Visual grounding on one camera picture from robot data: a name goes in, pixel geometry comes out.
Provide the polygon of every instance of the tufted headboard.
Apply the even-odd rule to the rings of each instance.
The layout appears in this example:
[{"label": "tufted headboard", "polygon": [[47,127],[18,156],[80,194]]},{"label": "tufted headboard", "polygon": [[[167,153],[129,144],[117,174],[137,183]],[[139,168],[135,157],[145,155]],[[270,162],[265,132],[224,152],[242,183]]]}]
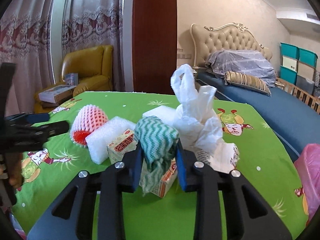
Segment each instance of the tufted headboard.
[{"label": "tufted headboard", "polygon": [[210,53],[221,49],[258,50],[267,60],[272,58],[272,51],[259,44],[243,24],[230,23],[216,29],[192,24],[190,33],[195,46],[194,66],[197,67],[204,67]]}]

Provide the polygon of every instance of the striped pillow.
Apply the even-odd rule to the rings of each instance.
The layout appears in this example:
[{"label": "striped pillow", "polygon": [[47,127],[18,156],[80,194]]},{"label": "striped pillow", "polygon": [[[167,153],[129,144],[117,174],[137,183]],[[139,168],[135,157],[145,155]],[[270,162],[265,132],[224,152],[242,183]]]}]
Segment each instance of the striped pillow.
[{"label": "striped pillow", "polygon": [[260,78],[242,74],[239,72],[227,71],[224,75],[224,81],[227,84],[253,90],[262,94],[271,95],[271,92],[265,82]]}]

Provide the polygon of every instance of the yellow leather armchair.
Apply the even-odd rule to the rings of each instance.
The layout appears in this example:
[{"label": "yellow leather armchair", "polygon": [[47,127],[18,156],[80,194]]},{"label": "yellow leather armchair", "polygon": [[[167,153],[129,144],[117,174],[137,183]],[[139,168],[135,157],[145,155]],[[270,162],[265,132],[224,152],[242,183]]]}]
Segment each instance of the yellow leather armchair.
[{"label": "yellow leather armchair", "polygon": [[34,112],[48,113],[54,109],[42,108],[38,94],[65,84],[65,75],[69,73],[78,73],[79,77],[79,85],[73,91],[73,97],[85,91],[112,91],[112,50],[111,45],[106,45],[68,53],[63,60],[60,82],[35,93]]}]

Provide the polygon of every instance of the green tablecloth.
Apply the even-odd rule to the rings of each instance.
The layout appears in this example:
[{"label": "green tablecloth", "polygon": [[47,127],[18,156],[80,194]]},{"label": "green tablecloth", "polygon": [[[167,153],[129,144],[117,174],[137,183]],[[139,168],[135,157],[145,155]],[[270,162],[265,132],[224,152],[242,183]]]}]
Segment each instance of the green tablecloth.
[{"label": "green tablecloth", "polygon": [[[148,110],[159,105],[176,108],[179,102],[175,96],[169,95],[85,92],[72,102],[63,104],[65,109],[52,114],[51,122],[69,120],[72,124],[79,110],[87,104],[99,106],[109,119],[120,116],[136,123]],[[238,146],[240,160],[237,169],[274,208],[295,239],[304,229],[308,217],[303,210],[302,197],[295,195],[294,190],[301,187],[301,182],[283,145],[252,106],[215,100],[214,109],[217,113],[224,109],[226,114],[237,110],[236,113],[242,117],[242,121],[240,118],[233,123],[235,133],[230,133],[233,131],[231,125],[224,125],[224,140]],[[26,233],[79,171],[96,173],[110,165],[109,160],[102,165],[94,164],[88,149],[73,144],[69,134],[52,138],[46,148],[46,159],[38,167],[33,167],[34,164],[26,166],[25,176],[31,176],[29,181],[33,181],[22,186],[22,190],[17,193],[18,202],[13,207],[13,212]],[[140,187],[134,194],[123,194],[123,208],[128,240],[193,238],[196,194],[182,192],[177,180],[163,199],[153,194],[142,197]],[[225,216],[222,217],[226,239]],[[96,239],[96,227],[93,236]]]}]

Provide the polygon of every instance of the gray cover cloth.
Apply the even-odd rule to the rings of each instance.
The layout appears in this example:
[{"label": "gray cover cloth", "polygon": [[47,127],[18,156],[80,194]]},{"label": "gray cover cloth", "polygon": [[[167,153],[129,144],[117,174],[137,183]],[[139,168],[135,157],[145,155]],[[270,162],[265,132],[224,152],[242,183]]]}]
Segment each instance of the gray cover cloth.
[{"label": "gray cover cloth", "polygon": [[223,78],[227,71],[240,72],[262,79],[273,88],[276,72],[269,61],[257,50],[217,50],[211,53],[206,62],[217,78]]}]

